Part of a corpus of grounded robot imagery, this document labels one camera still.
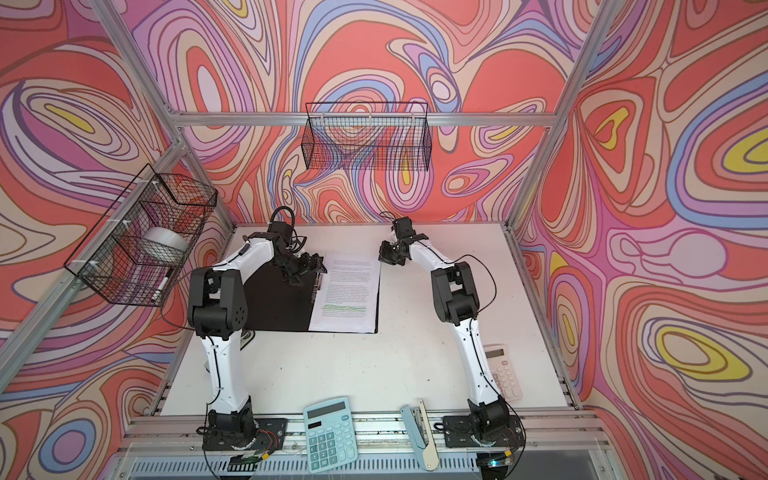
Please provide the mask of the white printed paper sheets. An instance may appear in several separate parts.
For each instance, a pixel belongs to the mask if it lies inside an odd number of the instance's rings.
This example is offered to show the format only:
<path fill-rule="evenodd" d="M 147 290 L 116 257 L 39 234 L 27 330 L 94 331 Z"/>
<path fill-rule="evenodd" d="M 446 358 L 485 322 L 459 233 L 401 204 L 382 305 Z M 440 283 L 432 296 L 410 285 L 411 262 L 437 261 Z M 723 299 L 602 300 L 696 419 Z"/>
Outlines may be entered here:
<path fill-rule="evenodd" d="M 321 333 L 377 332 L 380 263 L 372 256 L 330 253 L 308 330 Z"/>

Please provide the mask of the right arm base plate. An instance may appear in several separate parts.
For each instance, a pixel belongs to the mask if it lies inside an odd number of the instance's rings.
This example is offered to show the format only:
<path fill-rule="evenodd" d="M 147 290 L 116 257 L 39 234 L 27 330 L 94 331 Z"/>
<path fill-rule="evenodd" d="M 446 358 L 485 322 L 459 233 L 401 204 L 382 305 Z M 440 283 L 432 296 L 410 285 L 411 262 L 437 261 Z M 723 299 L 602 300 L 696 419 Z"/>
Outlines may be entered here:
<path fill-rule="evenodd" d="M 447 448 L 507 448 L 512 451 L 525 443 L 520 426 L 483 427 L 469 415 L 447 415 L 435 424 Z"/>

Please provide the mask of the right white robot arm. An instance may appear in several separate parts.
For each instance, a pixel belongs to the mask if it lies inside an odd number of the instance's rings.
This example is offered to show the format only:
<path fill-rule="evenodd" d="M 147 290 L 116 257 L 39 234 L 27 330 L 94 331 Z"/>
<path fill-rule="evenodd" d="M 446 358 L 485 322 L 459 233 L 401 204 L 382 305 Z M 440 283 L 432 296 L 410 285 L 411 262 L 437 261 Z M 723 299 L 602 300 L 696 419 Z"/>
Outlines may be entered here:
<path fill-rule="evenodd" d="M 471 266 L 449 261 L 423 234 L 384 240 L 379 260 L 392 266 L 414 262 L 430 277 L 432 301 L 438 319 L 453 329 L 468 386 L 469 423 L 477 437 L 485 438 L 511 426 L 511 409 L 495 382 L 482 351 L 478 317 L 479 294 Z"/>

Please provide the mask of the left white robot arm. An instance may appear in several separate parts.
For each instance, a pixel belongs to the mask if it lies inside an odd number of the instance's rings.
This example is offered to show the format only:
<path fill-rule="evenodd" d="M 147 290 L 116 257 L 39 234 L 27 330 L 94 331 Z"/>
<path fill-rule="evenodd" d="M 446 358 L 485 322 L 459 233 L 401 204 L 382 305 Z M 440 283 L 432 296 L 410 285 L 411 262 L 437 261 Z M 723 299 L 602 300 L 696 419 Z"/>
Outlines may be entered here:
<path fill-rule="evenodd" d="M 208 362 L 212 399 L 206 402 L 208 434 L 251 438 L 257 426 L 250 395 L 239 383 L 241 332 L 248 318 L 244 283 L 272 265 L 297 285 L 307 273 L 326 273 L 323 257 L 296 252 L 277 234 L 254 234 L 223 262 L 195 269 L 190 278 L 187 322 L 200 338 Z"/>

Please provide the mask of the teal clip folder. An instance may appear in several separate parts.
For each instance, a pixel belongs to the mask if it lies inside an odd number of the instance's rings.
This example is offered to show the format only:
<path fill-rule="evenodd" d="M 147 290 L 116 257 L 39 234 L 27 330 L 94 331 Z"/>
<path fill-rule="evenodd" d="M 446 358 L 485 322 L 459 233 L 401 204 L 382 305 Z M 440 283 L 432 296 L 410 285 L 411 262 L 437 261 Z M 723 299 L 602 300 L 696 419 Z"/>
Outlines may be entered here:
<path fill-rule="evenodd" d="M 261 267 L 245 283 L 248 319 L 245 328 L 255 331 L 311 332 L 308 330 L 321 272 L 301 277 L 299 286 L 284 282 L 272 265 Z"/>

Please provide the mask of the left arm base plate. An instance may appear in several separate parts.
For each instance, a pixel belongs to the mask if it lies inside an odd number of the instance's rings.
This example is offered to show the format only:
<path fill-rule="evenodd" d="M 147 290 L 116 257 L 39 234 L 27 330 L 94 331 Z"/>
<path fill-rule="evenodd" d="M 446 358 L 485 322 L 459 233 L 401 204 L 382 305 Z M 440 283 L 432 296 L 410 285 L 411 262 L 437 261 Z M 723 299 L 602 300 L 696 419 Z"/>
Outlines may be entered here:
<path fill-rule="evenodd" d="M 208 452 L 273 453 L 283 448 L 287 418 L 256 418 L 252 426 L 199 427 L 202 450 Z"/>

